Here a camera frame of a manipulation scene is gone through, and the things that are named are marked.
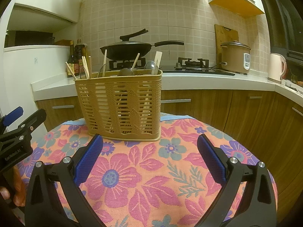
gas stove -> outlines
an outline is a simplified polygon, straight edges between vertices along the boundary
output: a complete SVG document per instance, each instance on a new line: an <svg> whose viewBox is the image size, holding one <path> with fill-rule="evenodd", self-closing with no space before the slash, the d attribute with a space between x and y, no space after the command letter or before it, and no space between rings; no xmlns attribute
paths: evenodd
<svg viewBox="0 0 303 227"><path fill-rule="evenodd" d="M191 58L179 57L176 66L160 66L160 69L163 72L205 73L235 76L232 72L225 72L214 67L209 67L209 60L202 58L197 60L198 61L194 61Z"/></svg>
<svg viewBox="0 0 303 227"><path fill-rule="evenodd" d="M123 61L109 61L109 69L111 71L121 70L123 68L131 68L134 63L134 60L123 60ZM143 69L146 64L145 58L140 58L137 61L135 69Z"/></svg>

plastic basket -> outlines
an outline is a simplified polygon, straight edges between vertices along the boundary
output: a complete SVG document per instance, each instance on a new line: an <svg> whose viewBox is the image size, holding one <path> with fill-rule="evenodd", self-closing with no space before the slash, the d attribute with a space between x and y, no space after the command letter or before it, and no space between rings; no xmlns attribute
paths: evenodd
<svg viewBox="0 0 303 227"><path fill-rule="evenodd" d="M161 78L151 70L135 70L136 76L75 80L80 106L90 135L124 141L157 141L161 136Z"/></svg>

chopstick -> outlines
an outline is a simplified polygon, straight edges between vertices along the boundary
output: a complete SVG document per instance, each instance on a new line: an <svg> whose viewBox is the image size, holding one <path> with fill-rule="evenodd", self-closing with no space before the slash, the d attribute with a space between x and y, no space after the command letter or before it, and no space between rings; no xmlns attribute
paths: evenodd
<svg viewBox="0 0 303 227"><path fill-rule="evenodd" d="M89 78L92 78L93 76L92 76L92 69L91 69L91 56L88 57L87 67L88 67Z"/></svg>
<svg viewBox="0 0 303 227"><path fill-rule="evenodd" d="M134 64L133 64L133 66L131 67L131 71L134 70L134 67L136 66L137 61L138 61L138 59L139 59L139 56L140 56L140 53L137 54L137 57L136 57L136 59L135 59L135 61L134 61Z"/></svg>
<svg viewBox="0 0 303 227"><path fill-rule="evenodd" d="M103 66L106 65L106 55L107 55L107 50L105 50L105 53L104 53L104 59L103 59ZM105 66L103 67L103 73L102 73L102 77L105 76Z"/></svg>
<svg viewBox="0 0 303 227"><path fill-rule="evenodd" d="M71 72L74 80L77 80L77 78L76 78L75 74L73 73L73 71L72 71L71 67L69 66L69 64L67 62L65 62L65 64L66 64L67 68L69 69L69 71Z"/></svg>
<svg viewBox="0 0 303 227"><path fill-rule="evenodd" d="M85 76L87 79L89 79L89 73L88 73L87 62L86 62L85 56L82 56L82 62L83 62L83 67L84 67L84 71L85 71Z"/></svg>

electric kettle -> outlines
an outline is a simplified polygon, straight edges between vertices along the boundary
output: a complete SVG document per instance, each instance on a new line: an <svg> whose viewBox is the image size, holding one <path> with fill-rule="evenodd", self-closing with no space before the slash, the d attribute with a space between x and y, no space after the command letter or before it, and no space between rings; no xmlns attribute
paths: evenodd
<svg viewBox="0 0 303 227"><path fill-rule="evenodd" d="M282 77L286 74L286 59L281 54L271 53L269 59L268 79L281 83Z"/></svg>

blue clamp handle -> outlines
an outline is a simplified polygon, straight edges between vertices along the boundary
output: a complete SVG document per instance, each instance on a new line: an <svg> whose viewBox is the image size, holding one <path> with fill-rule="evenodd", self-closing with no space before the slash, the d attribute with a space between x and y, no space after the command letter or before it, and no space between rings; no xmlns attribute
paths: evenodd
<svg viewBox="0 0 303 227"><path fill-rule="evenodd" d="M23 108L17 107L15 110L11 111L8 115L5 115L3 117L3 125L5 127L10 126L13 122L15 122L22 115L23 115Z"/></svg>
<svg viewBox="0 0 303 227"><path fill-rule="evenodd" d="M76 152L79 154L82 154L84 152L77 165L75 166L74 182L78 187L80 186L80 183L84 183L87 180L96 160L102 151L102 148L102 136L96 134L86 147L79 148Z"/></svg>

